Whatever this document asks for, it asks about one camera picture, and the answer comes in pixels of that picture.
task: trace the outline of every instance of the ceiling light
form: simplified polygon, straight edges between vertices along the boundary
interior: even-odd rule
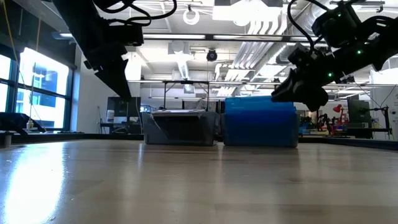
[[[280,42],[282,37],[278,35],[214,35],[215,40],[246,40],[246,41],[262,41]]]
[[[150,96],[148,97],[149,99],[159,99],[159,100],[163,100],[164,97],[163,96]],[[177,99],[178,97],[166,97],[166,99]]]
[[[64,38],[72,38],[73,37],[72,34],[68,34],[68,33],[61,33],[60,36],[64,37]]]
[[[134,3],[135,4],[157,4],[157,5],[159,5],[160,3],[162,3],[162,4],[173,4],[173,2],[172,1],[163,1],[163,0],[159,0],[159,1],[150,1],[150,0],[137,0],[137,1],[134,1]],[[185,6],[185,5],[187,5],[187,4],[190,4],[190,5],[196,5],[196,6],[201,6],[201,5],[203,5],[203,3],[201,2],[201,1],[184,1],[184,0],[178,0],[178,3],[177,3],[177,5],[178,6]],[[116,3],[116,5],[124,5],[124,3],[123,2],[118,2],[118,3]]]
[[[129,80],[130,83],[163,83],[160,80]]]
[[[163,100],[163,96],[150,96],[149,99],[158,99]],[[170,100],[207,100],[207,98],[200,98],[200,97],[170,97],[167,96],[166,99]],[[225,97],[210,97],[209,100],[224,100]]]
[[[286,43],[286,45],[288,45],[289,47],[294,47],[297,43]],[[304,47],[310,47],[310,43],[300,43],[301,45],[303,45]],[[326,43],[316,43],[315,44],[316,47],[328,47],[328,44]]]
[[[209,84],[231,84],[231,85],[241,85],[243,82],[209,82]]]
[[[270,86],[274,86],[274,85],[278,85],[279,83],[248,82],[246,84],[247,85],[270,85]]]
[[[144,39],[147,40],[172,40],[172,39],[185,39],[185,40],[204,40],[205,35],[201,34],[144,34]]]
[[[195,13],[195,16],[192,19],[188,19],[188,13],[190,12],[188,9],[182,14],[182,19],[184,19],[184,22],[188,25],[195,25],[199,22],[199,12],[195,9],[192,9],[191,11]]]

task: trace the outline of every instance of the white wall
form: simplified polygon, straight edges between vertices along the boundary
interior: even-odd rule
[[[94,71],[84,66],[85,60],[83,56],[80,63],[76,63],[78,70],[73,89],[71,131],[98,133],[100,113],[101,118],[106,120],[108,97],[118,95],[97,78]],[[129,83],[129,87],[132,96],[140,95],[139,83]]]
[[[386,69],[380,72],[371,70],[371,83],[373,84],[397,84],[398,83],[398,68]],[[380,87],[371,90],[371,96],[374,101],[371,102],[371,108],[389,107],[389,120],[394,135],[391,140],[398,141],[398,87]],[[371,116],[379,119],[379,124],[385,128],[386,122],[384,115],[380,111],[372,111]],[[386,140],[388,135],[386,133],[374,133],[375,139]]]
[[[398,88],[394,87],[373,88],[371,90],[371,96],[381,107],[383,106],[389,107],[389,120],[392,128],[392,134],[394,135],[394,137],[391,137],[391,140],[395,139],[395,141],[398,141]],[[373,101],[371,102],[371,108],[378,108],[378,107],[379,106],[375,102]],[[380,111],[372,111],[371,116],[373,118],[378,118],[379,124],[383,128],[386,127],[384,115]],[[387,140],[388,135],[386,133],[374,133],[374,138],[380,140]]]

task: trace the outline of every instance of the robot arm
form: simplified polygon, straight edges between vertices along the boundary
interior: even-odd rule
[[[149,26],[151,20],[172,15],[177,9],[177,1],[173,0],[174,8],[170,12],[151,17],[146,11],[134,6],[132,4],[134,0],[122,0],[123,6],[118,9],[109,9],[109,7],[120,0],[52,0],[52,2],[86,57],[86,67],[95,70],[95,75],[123,98],[131,97],[124,74],[127,60],[122,59],[122,55],[127,53],[125,45],[141,46],[144,43],[142,27]],[[96,6],[107,13],[117,13],[131,7],[145,16],[132,17],[125,21],[104,19],[98,14]],[[123,25],[110,26],[114,22]]]
[[[398,54],[398,17],[374,16],[361,22],[350,2],[341,1],[337,8],[327,10],[315,20],[312,30],[330,47],[339,49],[324,54],[313,45],[306,49],[297,44],[288,57],[296,69],[290,70],[272,93],[273,101],[301,102],[316,111],[328,102],[322,86],[344,82],[346,75],[368,65],[379,71],[389,57]]]

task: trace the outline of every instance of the monitor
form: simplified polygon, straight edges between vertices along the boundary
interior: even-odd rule
[[[371,128],[371,113],[369,111],[369,102],[363,100],[348,100],[348,116],[349,122],[357,124],[365,124],[364,128]]]
[[[108,110],[113,110],[115,117],[139,117],[140,107],[141,97],[108,97]]]

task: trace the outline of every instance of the blue plastic bin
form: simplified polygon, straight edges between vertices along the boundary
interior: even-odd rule
[[[299,141],[293,103],[273,103],[270,96],[227,98],[223,127],[227,146],[296,147]]]

